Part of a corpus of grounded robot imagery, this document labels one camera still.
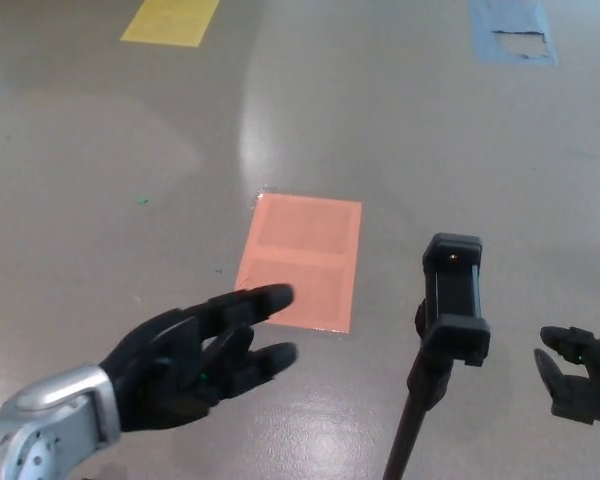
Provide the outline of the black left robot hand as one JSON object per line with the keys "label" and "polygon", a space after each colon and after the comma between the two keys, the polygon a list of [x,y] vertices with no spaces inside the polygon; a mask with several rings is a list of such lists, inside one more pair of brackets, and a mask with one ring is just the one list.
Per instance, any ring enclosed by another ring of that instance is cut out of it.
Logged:
{"label": "black left robot hand", "polygon": [[255,325],[293,300],[289,284],[238,290],[130,331],[100,364],[114,388],[122,432],[190,424],[289,368],[298,356],[295,343],[251,345]]}

